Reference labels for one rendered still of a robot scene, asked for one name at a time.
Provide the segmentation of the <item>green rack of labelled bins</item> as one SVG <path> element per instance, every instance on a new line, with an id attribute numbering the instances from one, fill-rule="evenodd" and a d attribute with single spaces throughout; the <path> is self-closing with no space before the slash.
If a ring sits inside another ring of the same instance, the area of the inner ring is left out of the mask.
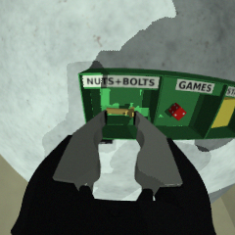
<path id="1" fill-rule="evenodd" d="M 235 81 L 170 70 L 118 68 L 87 69 L 78 74 L 78 80 L 85 123 L 107 108 L 135 107 L 172 140 L 235 138 L 235 109 L 227 126 L 211 128 L 224 97 L 235 98 Z M 175 103 L 187 112 L 180 120 L 168 111 Z M 108 114 L 102 131 L 103 139 L 136 140 L 133 117 Z"/>

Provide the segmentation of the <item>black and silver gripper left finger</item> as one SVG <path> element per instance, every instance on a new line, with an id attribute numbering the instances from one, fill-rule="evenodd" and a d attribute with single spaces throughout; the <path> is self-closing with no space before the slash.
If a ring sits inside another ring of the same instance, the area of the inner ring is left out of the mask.
<path id="1" fill-rule="evenodd" d="M 68 196 L 77 197 L 81 185 L 89 186 L 93 193 L 101 174 L 99 143 L 107 116 L 103 110 L 68 135 L 41 162 L 26 186 L 12 235 L 21 235 L 27 221 L 44 205 Z"/>

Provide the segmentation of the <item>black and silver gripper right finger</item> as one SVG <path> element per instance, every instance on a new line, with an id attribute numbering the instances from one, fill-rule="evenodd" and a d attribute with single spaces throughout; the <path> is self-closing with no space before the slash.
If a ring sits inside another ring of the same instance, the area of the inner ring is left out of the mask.
<path id="1" fill-rule="evenodd" d="M 196 220 L 205 235 L 216 235 L 210 197 L 199 172 L 172 139 L 138 111 L 134 111 L 133 125 L 137 128 L 136 141 L 140 146 L 134 178 L 141 189 L 152 189 L 155 201 L 183 209 Z"/>

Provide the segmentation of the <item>red die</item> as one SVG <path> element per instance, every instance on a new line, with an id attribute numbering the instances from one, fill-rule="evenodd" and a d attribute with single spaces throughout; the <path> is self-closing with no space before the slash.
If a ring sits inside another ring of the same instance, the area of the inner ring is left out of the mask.
<path id="1" fill-rule="evenodd" d="M 186 115 L 186 112 L 177 103 L 175 103 L 168 111 L 177 120 L 180 120 Z"/>

